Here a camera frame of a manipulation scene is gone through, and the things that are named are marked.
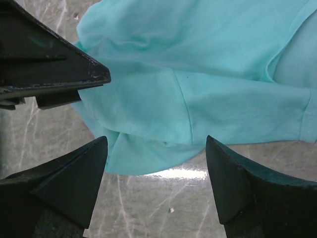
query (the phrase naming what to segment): garment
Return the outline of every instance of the garment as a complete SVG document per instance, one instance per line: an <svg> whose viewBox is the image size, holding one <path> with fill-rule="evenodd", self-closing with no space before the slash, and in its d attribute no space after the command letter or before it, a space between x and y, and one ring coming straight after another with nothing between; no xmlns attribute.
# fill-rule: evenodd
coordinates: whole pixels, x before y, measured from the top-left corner
<svg viewBox="0 0 317 238"><path fill-rule="evenodd" d="M78 48L112 82L73 104L108 138L106 171L142 175L179 165L211 135L224 144L317 139L316 88L273 80L277 58L317 0L103 0Z"/></svg>

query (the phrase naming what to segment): marble surface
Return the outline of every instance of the marble surface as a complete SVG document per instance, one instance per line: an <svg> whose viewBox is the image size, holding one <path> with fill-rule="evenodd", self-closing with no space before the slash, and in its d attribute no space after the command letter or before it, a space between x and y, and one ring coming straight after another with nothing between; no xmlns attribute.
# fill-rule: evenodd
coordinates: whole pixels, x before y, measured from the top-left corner
<svg viewBox="0 0 317 238"><path fill-rule="evenodd" d="M87 8L97 0L18 0L70 42ZM0 178L68 153L93 139L70 106L41 111L34 98L0 110ZM277 171L317 181L317 144L275 142L231 146ZM225 238L217 219L202 152L187 163L147 176L104 174L90 238Z"/></svg>

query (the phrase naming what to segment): blue t-shirt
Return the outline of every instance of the blue t-shirt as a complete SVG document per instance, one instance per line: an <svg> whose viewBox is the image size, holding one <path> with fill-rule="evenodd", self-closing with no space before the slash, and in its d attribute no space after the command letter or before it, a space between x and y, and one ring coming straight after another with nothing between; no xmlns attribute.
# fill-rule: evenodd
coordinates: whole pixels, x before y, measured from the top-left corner
<svg viewBox="0 0 317 238"><path fill-rule="evenodd" d="M112 82L73 104L108 138L106 171L153 173L205 147L317 139L313 87L277 83L281 53L317 0L103 0L88 9L78 48Z"/></svg>

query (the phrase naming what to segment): turquoise fabric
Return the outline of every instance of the turquoise fabric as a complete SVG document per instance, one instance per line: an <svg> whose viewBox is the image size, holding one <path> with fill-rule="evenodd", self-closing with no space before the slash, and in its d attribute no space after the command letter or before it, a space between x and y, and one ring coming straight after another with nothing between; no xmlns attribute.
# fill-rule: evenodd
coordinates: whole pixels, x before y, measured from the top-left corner
<svg viewBox="0 0 317 238"><path fill-rule="evenodd" d="M317 139L317 89L276 83L274 60L317 0L103 0L75 45L112 82L73 104L109 142L108 173L179 165L225 144Z"/></svg>

